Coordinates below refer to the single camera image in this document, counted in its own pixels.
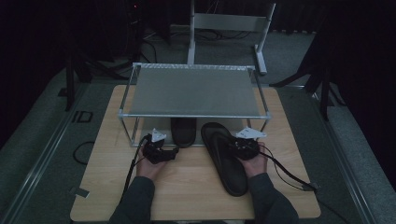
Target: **flip-flop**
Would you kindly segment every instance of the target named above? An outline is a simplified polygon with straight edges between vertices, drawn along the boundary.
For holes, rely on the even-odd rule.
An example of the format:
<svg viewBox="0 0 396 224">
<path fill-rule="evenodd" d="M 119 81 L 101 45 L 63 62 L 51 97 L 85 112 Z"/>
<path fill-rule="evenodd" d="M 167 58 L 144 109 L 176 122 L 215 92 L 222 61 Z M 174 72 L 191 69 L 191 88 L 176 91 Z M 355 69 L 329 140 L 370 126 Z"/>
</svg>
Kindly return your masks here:
<svg viewBox="0 0 396 224">
<path fill-rule="evenodd" d="M 172 139 L 178 147 L 189 147 L 195 142 L 197 119 L 171 118 Z"/>
<path fill-rule="evenodd" d="M 201 136 L 225 190 L 234 197 L 244 195 L 248 191 L 248 178 L 242 163 L 229 150 L 229 144 L 236 138 L 216 122 L 204 124 Z"/>
</svg>

